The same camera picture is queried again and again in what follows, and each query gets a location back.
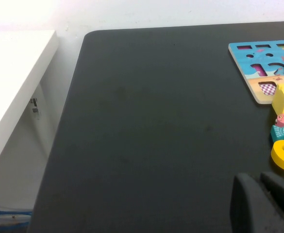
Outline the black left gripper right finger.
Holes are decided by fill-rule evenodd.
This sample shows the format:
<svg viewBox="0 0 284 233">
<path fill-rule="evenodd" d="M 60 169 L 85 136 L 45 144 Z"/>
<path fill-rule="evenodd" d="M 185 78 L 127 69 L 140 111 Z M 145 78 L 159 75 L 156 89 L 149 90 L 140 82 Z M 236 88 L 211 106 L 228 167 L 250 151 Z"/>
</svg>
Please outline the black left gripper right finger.
<svg viewBox="0 0 284 233">
<path fill-rule="evenodd" d="M 260 175 L 260 180 L 284 212 L 284 179 L 275 173 L 263 172 Z"/>
</svg>

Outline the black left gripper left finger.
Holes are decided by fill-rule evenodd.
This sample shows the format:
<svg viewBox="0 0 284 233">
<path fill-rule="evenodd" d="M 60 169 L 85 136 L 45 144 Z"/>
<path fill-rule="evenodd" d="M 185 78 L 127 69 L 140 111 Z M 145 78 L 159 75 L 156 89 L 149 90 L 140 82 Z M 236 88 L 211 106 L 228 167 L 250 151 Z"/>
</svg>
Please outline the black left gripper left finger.
<svg viewBox="0 0 284 233">
<path fill-rule="evenodd" d="M 233 233 L 284 233 L 284 212 L 260 177 L 246 173 L 234 177 L 230 220 Z"/>
</svg>

